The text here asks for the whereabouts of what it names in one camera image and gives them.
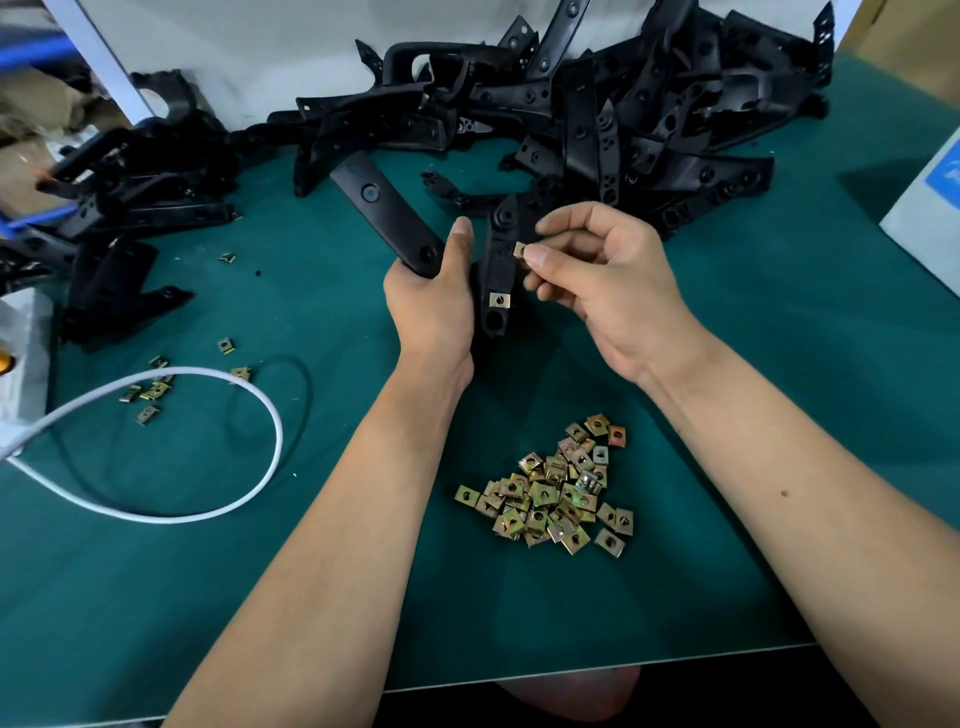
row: white cable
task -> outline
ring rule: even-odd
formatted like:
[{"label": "white cable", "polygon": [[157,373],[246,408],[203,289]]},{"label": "white cable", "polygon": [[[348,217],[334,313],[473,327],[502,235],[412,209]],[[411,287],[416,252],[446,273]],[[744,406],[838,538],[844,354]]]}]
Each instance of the white cable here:
[{"label": "white cable", "polygon": [[[107,508],[103,505],[97,505],[96,503],[91,503],[88,500],[84,500],[79,496],[75,496],[72,493],[69,493],[63,490],[57,483],[53,482],[47,477],[44,477],[33,468],[31,468],[26,463],[18,460],[15,457],[12,457],[12,454],[17,452],[20,448],[34,439],[38,434],[43,432],[53,423],[56,423],[62,420],[64,417],[69,415],[74,410],[80,409],[85,404],[90,404],[92,401],[98,400],[101,397],[106,397],[112,392],[116,392],[118,389],[124,389],[129,387],[131,384],[136,384],[138,381],[143,379],[155,379],[158,376],[167,376],[167,375],[201,375],[201,376],[213,376],[217,379],[223,379],[228,381],[231,384],[237,384],[248,392],[253,394],[258,400],[263,402],[263,406],[267,408],[267,411],[270,413],[270,418],[274,421],[274,431],[276,433],[276,446],[274,447],[274,457],[270,461],[270,467],[267,468],[267,471],[264,473],[263,477],[260,478],[260,482],[253,486],[253,489],[247,493],[245,496],[238,498],[233,503],[225,505],[221,508],[217,508],[212,511],[204,511],[203,513],[194,513],[190,516],[141,516],[137,513],[128,513],[127,511],[118,511],[115,508]],[[81,508],[85,508],[88,511],[93,511],[94,513],[101,513],[104,516],[111,516],[115,519],[122,519],[123,521],[133,521],[137,523],[160,523],[160,524],[173,524],[173,523],[193,523],[196,521],[206,521],[207,519],[215,519],[217,516],[223,516],[225,513],[236,510],[244,503],[248,502],[254,498],[260,491],[264,489],[267,483],[270,482],[270,478],[274,476],[276,472],[276,467],[280,462],[280,451],[283,450],[283,424],[280,422],[280,415],[276,411],[274,403],[270,401],[270,398],[267,397],[263,392],[254,387],[245,379],[241,379],[239,376],[229,375],[226,372],[218,372],[215,369],[206,369],[204,367],[164,367],[162,370],[151,369],[149,372],[141,372],[138,375],[125,376],[122,379],[117,379],[112,381],[110,384],[105,384],[102,387],[94,389],[92,392],[87,392],[85,395],[77,397],[75,400],[69,401],[67,404],[58,407],[53,412],[48,415],[41,417],[36,421],[34,425],[24,430],[17,438],[7,445],[4,448],[0,448],[0,461],[6,460],[15,468],[18,468],[20,471],[31,477],[37,483],[42,485],[44,488],[53,491],[61,498],[69,500],[74,505],[79,505]]]}]

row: blue shelf frame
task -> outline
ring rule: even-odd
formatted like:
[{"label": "blue shelf frame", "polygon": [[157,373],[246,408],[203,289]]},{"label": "blue shelf frame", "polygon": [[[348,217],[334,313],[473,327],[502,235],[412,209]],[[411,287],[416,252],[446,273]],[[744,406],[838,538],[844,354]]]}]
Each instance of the blue shelf frame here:
[{"label": "blue shelf frame", "polygon": [[[77,48],[63,33],[55,33],[49,36],[31,38],[22,42],[14,43],[10,46],[0,48],[0,73],[11,71],[25,65],[34,65],[35,63],[48,63],[51,61],[60,61],[61,59],[79,56]],[[0,212],[0,235],[6,238],[12,238],[17,231],[23,230],[28,225],[42,225],[43,223],[59,220],[66,217],[77,209],[72,203],[53,209],[46,209],[41,212],[35,212],[32,215],[10,220]]]}]

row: fingernail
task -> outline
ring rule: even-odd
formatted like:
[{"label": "fingernail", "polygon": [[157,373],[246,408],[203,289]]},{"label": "fingernail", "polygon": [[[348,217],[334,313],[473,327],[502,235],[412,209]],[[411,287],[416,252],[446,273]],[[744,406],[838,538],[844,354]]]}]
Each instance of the fingernail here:
[{"label": "fingernail", "polygon": [[453,227],[450,228],[451,233],[456,233],[458,235],[466,235],[470,232],[470,221],[467,217],[458,217],[453,221]]},{"label": "fingernail", "polygon": [[546,260],[546,248],[542,245],[528,245],[523,249],[523,259],[530,263],[531,267],[539,268]]}]

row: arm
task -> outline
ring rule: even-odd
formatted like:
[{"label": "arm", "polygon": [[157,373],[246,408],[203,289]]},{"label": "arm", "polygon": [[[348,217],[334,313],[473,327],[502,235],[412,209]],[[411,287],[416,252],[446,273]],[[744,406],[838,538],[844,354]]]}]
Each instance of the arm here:
[{"label": "arm", "polygon": [[387,275],[396,370],[165,728],[372,723],[423,511],[473,376],[471,246],[461,218],[436,279],[399,262]]},{"label": "arm", "polygon": [[540,222],[525,285],[585,320],[750,531],[883,725],[960,723],[960,534],[813,423],[681,299],[657,234],[594,203]]}]

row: finger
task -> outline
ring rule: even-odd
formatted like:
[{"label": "finger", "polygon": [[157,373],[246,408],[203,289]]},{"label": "finger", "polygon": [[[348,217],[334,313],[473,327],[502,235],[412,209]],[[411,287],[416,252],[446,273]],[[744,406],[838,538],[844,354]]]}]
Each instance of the finger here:
[{"label": "finger", "polygon": [[458,217],[453,222],[450,235],[444,248],[444,262],[440,266],[440,275],[445,278],[455,276],[467,280],[470,262],[473,260],[473,225],[466,217]]},{"label": "finger", "polygon": [[540,244],[587,262],[596,260],[604,249],[604,239],[602,237],[582,230],[564,231],[552,237],[544,238],[540,241]]},{"label": "finger", "polygon": [[526,278],[523,279],[523,287],[528,291],[536,291],[540,288],[541,283],[543,283],[543,279],[533,271],[528,273]]},{"label": "finger", "polygon": [[568,230],[586,230],[606,238],[615,228],[646,232],[650,226],[618,209],[597,202],[559,207],[537,223],[540,235],[556,235]]},{"label": "finger", "polygon": [[555,251],[549,246],[534,243],[523,250],[523,258],[530,269],[547,282],[583,296],[595,280],[601,266]]}]

